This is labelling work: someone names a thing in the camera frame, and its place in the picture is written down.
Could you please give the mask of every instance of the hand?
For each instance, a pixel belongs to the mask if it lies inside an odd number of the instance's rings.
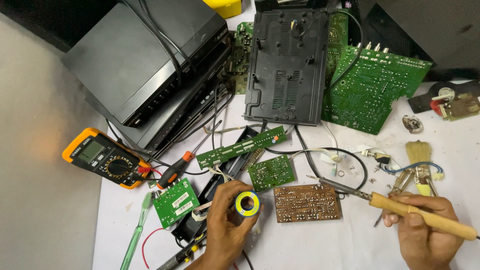
[[[234,206],[230,206],[240,192],[252,189],[252,185],[237,180],[218,186],[207,215],[206,250],[198,259],[199,264],[195,269],[226,270],[240,256],[246,237],[264,206],[260,206],[259,213],[245,218],[238,226],[239,214]]]
[[[403,192],[392,199],[458,221],[452,203],[446,198]],[[427,226],[417,213],[401,217],[383,210],[382,217],[387,227],[398,223],[400,253],[411,270],[450,269],[449,264],[462,245],[463,238]]]

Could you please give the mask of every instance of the white table surface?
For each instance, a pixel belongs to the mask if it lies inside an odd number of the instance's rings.
[[[240,22],[253,21],[253,14],[254,6],[251,4],[241,15],[227,20],[229,29],[236,29]],[[416,95],[425,93],[432,84],[423,84]],[[244,99],[244,95],[235,96],[228,107],[220,112],[217,119],[222,119],[223,123],[219,129],[258,123],[247,122],[242,118],[245,108]],[[443,167],[446,175],[444,180],[434,183],[439,195],[452,201],[461,222],[480,229],[480,213],[476,208],[480,205],[478,196],[480,191],[480,116],[455,122],[444,122],[433,111],[424,112],[417,116],[423,122],[425,130],[418,135],[412,135],[401,122],[404,115],[412,115],[412,111],[407,99],[401,98],[393,103],[393,111],[377,136],[336,124],[324,124],[332,130],[340,148],[361,144],[378,147],[392,155],[401,166],[409,165],[404,148],[406,142],[413,140],[429,142],[433,148],[432,160]],[[278,124],[269,124],[268,126],[276,127]],[[317,127],[301,126],[300,132],[308,147],[333,146],[332,139],[321,125]],[[241,131],[238,130],[215,135],[216,147],[235,143],[240,134]],[[201,130],[198,131],[185,142],[172,147],[161,157],[161,160],[169,164],[174,163],[185,151],[191,150],[203,135]],[[197,153],[207,152],[211,149],[210,140],[207,140]],[[276,146],[275,149],[292,151],[301,149],[301,145],[295,132],[292,132],[289,140]],[[274,156],[274,154],[265,153],[260,161]],[[312,153],[312,157],[319,173],[334,181],[356,187],[363,178],[361,166],[353,158],[345,159],[338,166],[339,170],[345,172],[344,177],[331,177],[331,165],[321,161],[318,153]],[[363,156],[360,158],[367,165],[369,179],[377,180],[373,184],[367,182],[362,191],[388,193],[389,189],[386,185],[393,184],[395,177],[385,172],[373,173],[376,165],[373,158]],[[349,170],[351,166],[355,166],[355,169]],[[293,168],[297,180],[287,185],[316,183],[315,180],[305,176],[313,174],[306,162],[305,155],[299,155],[294,159]],[[163,172],[165,167],[160,167],[160,170]],[[195,160],[190,162],[187,170],[190,172],[200,171]],[[195,191],[199,192],[210,179],[211,173],[187,175],[187,177]],[[251,184],[248,173],[242,173],[239,180]],[[156,189],[156,187],[149,189],[148,185],[143,183],[129,191],[107,179],[102,180],[94,270],[120,268],[133,230],[138,223],[142,199],[146,192]],[[410,185],[408,190],[417,193],[414,185]],[[256,270],[408,269],[400,255],[396,227],[386,228],[380,224],[377,228],[373,228],[372,225],[380,214],[380,210],[370,207],[366,201],[360,198],[350,196],[341,201],[343,217],[340,220],[283,224],[276,222],[273,191],[261,192],[260,198],[265,204],[265,211],[257,223],[262,233],[251,235],[245,246]],[[143,235],[133,256],[130,269],[146,269],[141,254],[142,242],[157,228],[161,228],[161,224],[152,207],[148,213]],[[148,239],[145,245],[145,257],[150,268],[156,269],[179,250],[171,233],[161,230]],[[203,251],[196,252],[195,257],[198,257]],[[480,241],[466,241],[452,262],[452,268],[478,269],[480,266],[478,254],[480,254]],[[249,269],[244,257],[238,258],[236,263],[240,270]],[[183,264],[179,269],[186,266],[188,264]]]

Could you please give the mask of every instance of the orange multimeter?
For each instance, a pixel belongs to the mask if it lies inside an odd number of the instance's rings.
[[[138,186],[148,175],[148,172],[139,173],[139,167],[150,168],[140,156],[92,127],[78,135],[63,151],[62,157],[127,189]]]

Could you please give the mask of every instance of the barcode label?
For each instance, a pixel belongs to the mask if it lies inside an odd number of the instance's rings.
[[[177,208],[179,206],[179,204],[184,201],[186,198],[188,198],[188,192],[185,192],[185,194],[183,194],[180,198],[178,198],[177,200],[175,200],[173,203],[172,203],[172,206],[173,208]]]
[[[181,213],[185,212],[186,210],[188,210],[188,208],[190,208],[192,206],[193,206],[192,201],[189,201],[186,205],[180,207],[177,211],[175,211],[175,214],[177,214],[177,216],[179,216]]]

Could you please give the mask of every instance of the green circuit board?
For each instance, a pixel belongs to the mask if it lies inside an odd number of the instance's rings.
[[[359,48],[345,46],[334,80],[355,59]],[[411,98],[431,62],[362,50],[358,62],[324,93],[322,120],[377,135],[399,97]]]
[[[327,67],[325,72],[326,87],[330,86],[345,45],[348,45],[348,15],[337,13],[330,17],[330,37],[328,38]]]
[[[230,81],[234,83],[235,94],[245,94],[247,90],[250,50],[252,49],[253,23],[244,22],[237,26],[235,46],[230,66],[226,66]]]
[[[190,182],[184,178],[156,198],[153,205],[162,227],[167,228],[198,207],[200,203]]]
[[[295,181],[287,155],[250,165],[248,174],[255,192],[264,191]]]
[[[259,133],[257,136],[233,144],[228,147],[219,147],[197,156],[200,169],[213,167],[217,163],[225,162],[244,153],[260,148],[274,146],[287,140],[283,126]]]

